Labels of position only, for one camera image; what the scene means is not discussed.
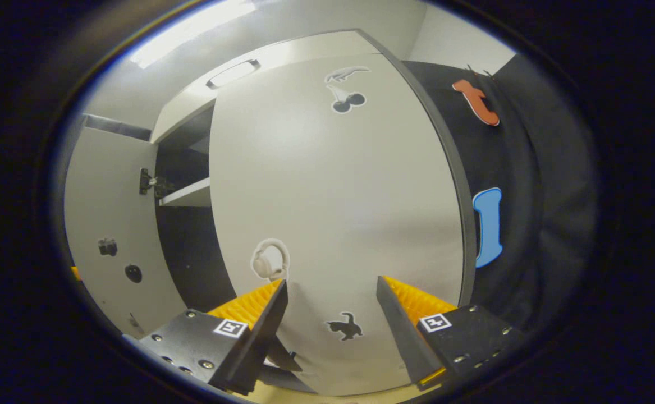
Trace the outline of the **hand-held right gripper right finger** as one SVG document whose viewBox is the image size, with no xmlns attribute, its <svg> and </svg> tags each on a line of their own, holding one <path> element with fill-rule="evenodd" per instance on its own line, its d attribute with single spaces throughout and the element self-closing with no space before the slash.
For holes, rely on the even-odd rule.
<svg viewBox="0 0 655 404">
<path fill-rule="evenodd" d="M 486 378 L 525 342 L 522 330 L 485 307 L 456 307 L 394 278 L 379 276 L 376 298 L 419 389 L 458 391 Z"/>
</svg>

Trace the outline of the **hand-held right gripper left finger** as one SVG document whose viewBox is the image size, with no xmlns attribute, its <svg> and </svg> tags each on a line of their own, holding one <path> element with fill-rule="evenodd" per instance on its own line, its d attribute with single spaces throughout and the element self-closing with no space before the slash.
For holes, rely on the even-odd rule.
<svg viewBox="0 0 655 404">
<path fill-rule="evenodd" d="M 209 313 L 187 309 L 128 345 L 180 386 L 205 396 L 249 394 L 288 305 L 278 279 Z"/>
</svg>

